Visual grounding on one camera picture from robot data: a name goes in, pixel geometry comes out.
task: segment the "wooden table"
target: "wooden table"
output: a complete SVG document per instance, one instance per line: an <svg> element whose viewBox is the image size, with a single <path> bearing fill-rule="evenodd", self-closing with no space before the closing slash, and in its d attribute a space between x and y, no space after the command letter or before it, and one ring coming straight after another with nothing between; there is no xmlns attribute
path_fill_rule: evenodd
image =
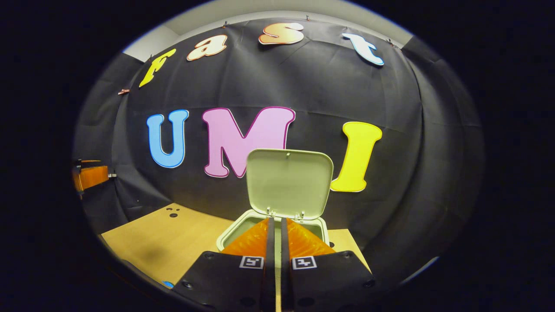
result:
<svg viewBox="0 0 555 312"><path fill-rule="evenodd" d="M218 252L216 240L232 223L173 203L105 232L102 237L118 257L166 286L163 281L175 285L202 252ZM335 251L353 251L370 270L348 229L328 230L328 235ZM280 270L276 268L276 311L281 311L279 277Z"/></svg>

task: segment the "letter m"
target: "letter m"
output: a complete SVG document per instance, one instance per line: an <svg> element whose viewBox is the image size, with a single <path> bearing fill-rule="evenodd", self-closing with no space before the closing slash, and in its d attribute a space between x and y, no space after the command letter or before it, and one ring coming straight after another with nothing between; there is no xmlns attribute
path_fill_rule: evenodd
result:
<svg viewBox="0 0 555 312"><path fill-rule="evenodd" d="M295 112L286 107L263 108L243 136L231 111L227 108L209 109L203 114L208 125L208 165L204 172L211 177L225 178L224 153L238 178L246 172L246 158L257 148L285 149L287 129L295 120Z"/></svg>

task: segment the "white wall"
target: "white wall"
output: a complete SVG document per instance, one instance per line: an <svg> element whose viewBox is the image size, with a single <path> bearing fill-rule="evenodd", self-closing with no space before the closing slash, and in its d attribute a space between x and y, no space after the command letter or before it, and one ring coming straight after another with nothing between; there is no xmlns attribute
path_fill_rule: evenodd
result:
<svg viewBox="0 0 555 312"><path fill-rule="evenodd" d="M130 44L123 53L146 62L151 54L172 46L178 37L174 31L160 25Z"/></svg>
<svg viewBox="0 0 555 312"><path fill-rule="evenodd" d="M384 19L383 17L381 17L377 14L371 17L372 24L381 25L380 28L382 29L382 31L385 31L387 34L377 32L375 30L366 28L364 26L355 24L353 22L346 21L346 20L341 19L341 18L328 16L328 15L323 15L323 14L307 13L307 12L301 12L301 11L265 11L265 12L255 12L255 13L248 13L248 14L242 14L242 15L232 16L232 17L228 17L228 18L223 18L223 19L218 20L216 22L212 22L210 24L204 25L202 27L196 28L192 31L188 31L188 32L180 35L174 41L174 44L178 43L182 40L185 40L189 37L192 37L194 35L197 35L199 33L203 33L203 32L209 31L209 30L214 29L214 28L222 27L224 25L225 21L227 21L228 24L233 24L233 23L250 21L252 19L272 18L272 17L303 18L303 19L306 19L307 15L309 16L309 18L311 20L315 20L315 21L319 21L319 22L333 23L333 24L338 24L338 25L342 25L342 26L347 26L347 27L357 29L357 30L362 31L362 32L369 33L369 34L374 35L374 36L376 36L378 38L381 38L383 40L387 40L388 38L390 38L391 42L396 44L399 48L402 48L408 42L408 40L410 40L410 38L412 38L412 34L410 34L409 32L405 31L403 28L395 25L394 23ZM176 27L176 25L172 25L172 24L175 24L175 23L176 23L176 21L175 21L175 19L173 19L173 20L169 21L168 23L166 23L166 25L168 25L170 27Z"/></svg>

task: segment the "white lid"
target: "white lid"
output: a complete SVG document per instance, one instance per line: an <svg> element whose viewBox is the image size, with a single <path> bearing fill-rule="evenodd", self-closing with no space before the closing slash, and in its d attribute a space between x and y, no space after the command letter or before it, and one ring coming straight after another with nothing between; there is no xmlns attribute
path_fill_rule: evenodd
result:
<svg viewBox="0 0 555 312"><path fill-rule="evenodd" d="M255 149L247 157L246 183L251 207L277 217L319 218L326 207L334 164L324 153Z"/></svg>

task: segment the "orange object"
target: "orange object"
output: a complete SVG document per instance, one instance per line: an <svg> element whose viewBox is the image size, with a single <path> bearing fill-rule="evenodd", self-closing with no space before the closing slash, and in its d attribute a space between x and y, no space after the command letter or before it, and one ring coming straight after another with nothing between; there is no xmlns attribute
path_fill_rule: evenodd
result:
<svg viewBox="0 0 555 312"><path fill-rule="evenodd" d="M83 168L79 174L73 174L75 188L77 188L78 191L83 191L102 182L106 182L108 179L108 166Z"/></svg>
<svg viewBox="0 0 555 312"><path fill-rule="evenodd" d="M287 218L287 235L289 238L289 260L299 256L318 256L335 252L318 236L289 218Z"/></svg>
<svg viewBox="0 0 555 312"><path fill-rule="evenodd" d="M238 256L262 256L266 258L268 238L268 218L256 223L252 228L237 237L224 250L223 254Z"/></svg>

